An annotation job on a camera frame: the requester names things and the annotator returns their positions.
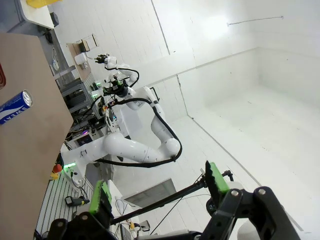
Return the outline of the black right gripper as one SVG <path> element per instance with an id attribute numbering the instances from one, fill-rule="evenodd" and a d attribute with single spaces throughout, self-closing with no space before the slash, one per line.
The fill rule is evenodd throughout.
<path id="1" fill-rule="evenodd" d="M 104 96 L 116 95 L 124 98 L 128 95 L 128 84 L 125 80 L 114 79 L 109 83 L 109 86 L 102 88 Z"/>

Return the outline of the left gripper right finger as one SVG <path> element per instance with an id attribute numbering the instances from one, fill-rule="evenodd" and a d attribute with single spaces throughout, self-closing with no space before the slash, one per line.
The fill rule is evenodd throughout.
<path id="1" fill-rule="evenodd" d="M 205 163 L 204 181 L 216 211 L 201 240 L 227 240 L 238 219 L 247 219 L 261 240 L 298 240 L 300 237 L 271 188 L 253 192 L 230 188 L 213 162 Z"/>

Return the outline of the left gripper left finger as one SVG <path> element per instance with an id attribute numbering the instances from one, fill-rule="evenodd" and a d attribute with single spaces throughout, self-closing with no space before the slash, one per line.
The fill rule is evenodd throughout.
<path id="1" fill-rule="evenodd" d="M 97 182 L 88 211 L 76 215 L 71 221 L 55 219 L 47 234 L 48 240 L 115 240 L 109 228 L 114 219 L 108 186 L 104 180 Z"/>

